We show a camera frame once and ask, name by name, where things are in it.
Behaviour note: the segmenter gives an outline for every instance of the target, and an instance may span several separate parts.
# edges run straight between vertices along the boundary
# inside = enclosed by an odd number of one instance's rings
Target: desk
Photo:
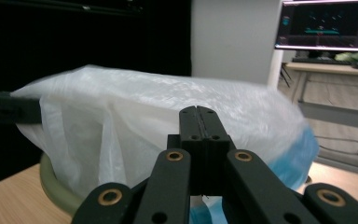
[[[346,190],[358,200],[358,175],[313,163],[313,183],[323,182]],[[304,187],[298,190],[303,193]],[[0,182],[0,224],[70,223],[71,217],[57,208],[40,185],[39,165]]]
[[[348,65],[318,63],[287,63],[285,68],[306,73],[306,77],[302,83],[302,92],[298,99],[298,106],[306,118],[319,119],[358,127],[358,110],[331,105],[318,105],[304,101],[304,93],[307,88],[307,82],[309,81],[310,73],[358,76],[358,69],[352,68]]]

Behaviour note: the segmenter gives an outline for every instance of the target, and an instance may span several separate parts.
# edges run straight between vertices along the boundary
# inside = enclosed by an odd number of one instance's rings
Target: gray floor
[[[278,89],[296,104],[304,75],[288,70],[285,76],[290,88],[281,78]],[[313,74],[307,85],[304,100],[310,103],[334,105],[358,110],[358,77]],[[309,119],[320,148],[317,161],[358,173],[358,128]]]

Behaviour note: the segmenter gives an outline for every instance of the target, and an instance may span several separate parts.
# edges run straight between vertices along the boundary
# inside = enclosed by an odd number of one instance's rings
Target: monitor screen
[[[358,51],[358,1],[282,2],[275,49]]]

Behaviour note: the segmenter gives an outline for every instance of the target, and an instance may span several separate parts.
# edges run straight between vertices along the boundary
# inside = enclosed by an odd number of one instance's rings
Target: trash bag
[[[85,66],[37,80],[12,96],[40,98],[41,125],[18,125],[48,154],[58,180],[86,197],[107,182],[150,176],[179,111],[216,111],[237,148],[255,152],[289,188],[306,179],[318,145],[299,109],[277,90],[234,80]]]

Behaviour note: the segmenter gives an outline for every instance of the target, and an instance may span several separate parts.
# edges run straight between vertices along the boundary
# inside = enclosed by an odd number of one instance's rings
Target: wooden tabletop
[[[352,68],[349,65],[335,65],[323,63],[287,63],[285,65],[285,68],[304,72],[358,76],[358,69]]]
[[[358,175],[313,163],[313,183],[323,182],[347,191],[358,200]],[[71,217],[56,207],[40,185],[39,165],[0,182],[0,224],[70,223]]]

